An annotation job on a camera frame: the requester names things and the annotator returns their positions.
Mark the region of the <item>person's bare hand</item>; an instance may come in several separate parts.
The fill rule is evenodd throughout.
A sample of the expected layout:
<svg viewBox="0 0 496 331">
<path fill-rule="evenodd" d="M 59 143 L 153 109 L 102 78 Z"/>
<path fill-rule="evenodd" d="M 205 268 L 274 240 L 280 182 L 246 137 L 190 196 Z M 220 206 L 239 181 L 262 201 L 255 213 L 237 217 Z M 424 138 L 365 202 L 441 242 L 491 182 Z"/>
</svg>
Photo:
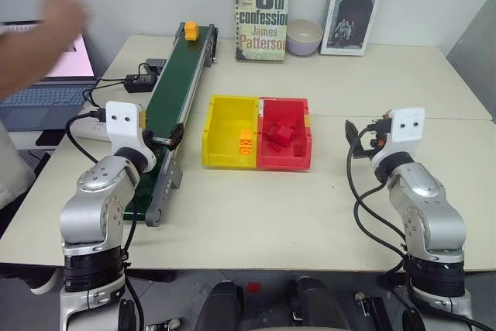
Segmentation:
<svg viewBox="0 0 496 331">
<path fill-rule="evenodd" d="M 42 0 L 40 28 L 58 40 L 75 40 L 86 28 L 90 10 L 84 0 Z"/>
</svg>

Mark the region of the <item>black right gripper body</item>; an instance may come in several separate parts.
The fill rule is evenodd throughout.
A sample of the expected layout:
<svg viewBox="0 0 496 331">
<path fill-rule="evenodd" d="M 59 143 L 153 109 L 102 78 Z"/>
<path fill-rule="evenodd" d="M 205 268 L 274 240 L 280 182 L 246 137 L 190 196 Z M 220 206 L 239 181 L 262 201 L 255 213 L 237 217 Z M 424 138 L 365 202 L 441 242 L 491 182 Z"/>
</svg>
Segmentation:
<svg viewBox="0 0 496 331">
<path fill-rule="evenodd" d="M 383 114 L 380 119 L 377 119 L 367 126 L 367 131 L 372 135 L 370 139 L 370 149 L 365 150 L 368 157 L 373 157 L 384 148 L 388 134 L 391 132 L 391 125 L 391 115 L 386 113 Z"/>
</svg>

